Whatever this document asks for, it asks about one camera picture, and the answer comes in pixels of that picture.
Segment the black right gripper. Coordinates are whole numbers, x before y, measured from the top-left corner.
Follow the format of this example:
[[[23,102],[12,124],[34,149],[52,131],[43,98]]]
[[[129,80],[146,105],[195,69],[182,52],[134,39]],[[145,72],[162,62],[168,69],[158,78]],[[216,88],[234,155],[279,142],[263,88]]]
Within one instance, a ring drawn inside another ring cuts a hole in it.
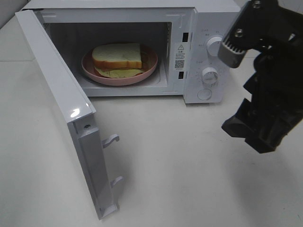
[[[244,99],[222,129],[244,138],[258,153],[273,152],[303,118],[303,15],[276,0],[249,0],[224,35],[219,59],[239,67],[247,50],[258,50],[255,74]]]

